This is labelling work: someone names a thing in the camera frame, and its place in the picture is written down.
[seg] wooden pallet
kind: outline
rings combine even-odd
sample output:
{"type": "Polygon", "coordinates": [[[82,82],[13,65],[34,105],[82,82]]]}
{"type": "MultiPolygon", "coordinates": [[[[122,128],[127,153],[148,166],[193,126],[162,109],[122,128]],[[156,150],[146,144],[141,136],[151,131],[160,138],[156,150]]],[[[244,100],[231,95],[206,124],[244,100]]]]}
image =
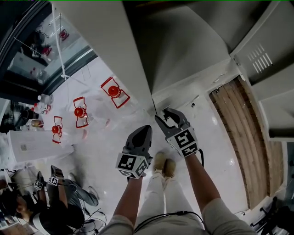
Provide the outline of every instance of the wooden pallet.
{"type": "Polygon", "coordinates": [[[250,209],[266,195],[272,195],[283,180],[283,156],[280,143],[265,141],[257,104],[246,83],[239,78],[210,94],[235,150],[250,209]]]}

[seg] red object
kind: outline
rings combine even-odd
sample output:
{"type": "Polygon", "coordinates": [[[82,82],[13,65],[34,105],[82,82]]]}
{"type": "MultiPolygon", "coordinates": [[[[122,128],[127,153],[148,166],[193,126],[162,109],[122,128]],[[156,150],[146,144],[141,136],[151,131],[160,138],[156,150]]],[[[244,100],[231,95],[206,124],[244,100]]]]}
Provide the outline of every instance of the red object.
{"type": "Polygon", "coordinates": [[[55,126],[52,127],[52,132],[53,132],[53,138],[52,138],[52,141],[54,143],[61,143],[61,137],[62,137],[62,127],[63,127],[63,124],[62,124],[62,117],[59,117],[59,116],[54,116],[54,123],[55,123],[55,126]]]}
{"type": "Polygon", "coordinates": [[[79,97],[77,99],[74,99],[73,105],[75,107],[74,114],[77,117],[76,128],[82,128],[82,127],[88,126],[89,122],[88,122],[87,105],[85,104],[85,98],[79,97]]]}
{"type": "Polygon", "coordinates": [[[52,51],[52,47],[44,47],[42,54],[48,56],[50,54],[50,52],[52,51]]]}
{"type": "Polygon", "coordinates": [[[113,77],[109,77],[104,83],[102,83],[101,88],[108,96],[111,97],[111,100],[116,108],[120,108],[130,99],[130,96],[119,87],[118,83],[113,79],[113,77]]]}
{"type": "Polygon", "coordinates": [[[69,33],[64,29],[59,33],[59,37],[64,41],[69,36],[69,33]]]}

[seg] wooden plank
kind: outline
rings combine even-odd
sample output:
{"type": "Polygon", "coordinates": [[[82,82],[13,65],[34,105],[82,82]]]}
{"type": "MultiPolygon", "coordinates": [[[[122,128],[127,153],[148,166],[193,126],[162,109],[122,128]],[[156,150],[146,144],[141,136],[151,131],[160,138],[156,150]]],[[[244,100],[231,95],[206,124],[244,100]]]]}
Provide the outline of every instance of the wooden plank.
{"type": "Polygon", "coordinates": [[[274,193],[279,189],[283,182],[283,152],[282,144],[280,142],[272,143],[267,140],[267,130],[264,127],[263,119],[258,108],[258,104],[250,90],[250,87],[245,81],[238,77],[238,82],[242,84],[244,91],[246,92],[249,100],[251,101],[252,108],[257,117],[262,137],[264,139],[264,145],[266,148],[266,175],[267,175],[267,194],[273,196],[274,193]]]}
{"type": "Polygon", "coordinates": [[[253,208],[252,206],[255,204],[255,202],[253,201],[254,190],[252,188],[252,182],[251,182],[251,177],[250,177],[251,172],[249,170],[249,163],[248,163],[247,159],[240,157],[240,155],[246,155],[245,148],[242,144],[237,127],[236,127],[236,125],[230,115],[230,112],[229,112],[223,98],[217,93],[217,91],[212,92],[212,96],[214,97],[214,99],[218,103],[219,107],[222,110],[222,113],[226,117],[226,121],[230,125],[229,128],[234,136],[234,140],[235,140],[236,147],[237,147],[237,151],[235,151],[235,153],[236,153],[236,157],[238,159],[239,165],[240,165],[240,170],[241,170],[241,174],[242,174],[243,181],[244,181],[247,204],[248,204],[249,208],[253,208]]]}
{"type": "Polygon", "coordinates": [[[246,136],[246,132],[244,130],[240,117],[232,103],[232,100],[229,98],[228,93],[226,92],[226,89],[224,86],[220,87],[219,90],[220,90],[220,95],[225,101],[225,104],[228,107],[229,113],[232,116],[232,119],[237,127],[237,131],[239,132],[241,142],[245,149],[245,155],[240,154],[240,157],[248,160],[247,167],[250,171],[250,175],[248,177],[251,179],[252,189],[254,190],[250,198],[250,200],[252,201],[251,203],[252,207],[250,208],[253,209],[261,201],[260,198],[262,197],[260,187],[258,185],[258,182],[256,182],[259,179],[257,170],[255,168],[256,162],[254,161],[252,150],[251,150],[248,138],[246,136]]]}
{"type": "Polygon", "coordinates": [[[249,139],[249,143],[251,145],[254,161],[256,164],[256,170],[260,177],[260,188],[261,188],[261,195],[263,198],[266,197],[266,190],[267,190],[267,180],[266,180],[266,155],[263,155],[261,143],[259,139],[258,132],[261,133],[260,127],[256,127],[254,124],[254,120],[252,119],[252,115],[249,112],[249,109],[246,105],[242,106],[242,104],[245,104],[243,97],[240,94],[240,90],[235,84],[234,80],[231,81],[227,87],[225,86],[227,91],[229,90],[228,94],[231,94],[231,96],[235,96],[236,99],[233,100],[233,104],[236,105],[236,110],[241,117],[241,121],[243,123],[243,126],[245,127],[246,135],[249,139]]]}

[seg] gray pants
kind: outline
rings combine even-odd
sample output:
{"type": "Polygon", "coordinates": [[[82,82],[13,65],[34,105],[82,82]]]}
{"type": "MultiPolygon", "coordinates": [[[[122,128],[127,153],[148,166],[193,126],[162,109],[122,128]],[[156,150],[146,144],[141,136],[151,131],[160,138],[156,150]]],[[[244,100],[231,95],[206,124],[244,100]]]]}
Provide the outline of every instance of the gray pants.
{"type": "MultiPolygon", "coordinates": [[[[82,205],[79,201],[79,199],[81,199],[82,201],[89,204],[90,206],[94,206],[94,207],[98,206],[99,202],[96,196],[83,190],[74,181],[65,179],[63,184],[64,184],[64,190],[66,193],[68,204],[77,206],[82,209],[82,205]]],[[[47,193],[49,196],[49,205],[51,206],[52,202],[59,198],[58,187],[52,186],[50,184],[47,184],[46,187],[47,187],[47,193]]]]}

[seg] beige shoe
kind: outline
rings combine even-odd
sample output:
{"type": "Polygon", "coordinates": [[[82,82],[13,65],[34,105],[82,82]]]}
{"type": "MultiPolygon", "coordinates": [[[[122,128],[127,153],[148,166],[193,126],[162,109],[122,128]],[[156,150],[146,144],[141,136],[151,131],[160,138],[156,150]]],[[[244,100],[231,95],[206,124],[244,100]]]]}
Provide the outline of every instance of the beige shoe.
{"type": "Polygon", "coordinates": [[[163,152],[158,152],[154,158],[153,172],[155,172],[156,170],[162,171],[164,169],[165,161],[166,161],[165,154],[163,152]]]}
{"type": "Polygon", "coordinates": [[[165,178],[173,178],[175,175],[175,166],[176,163],[174,160],[167,159],[165,161],[164,170],[163,170],[163,177],[165,178]]]}

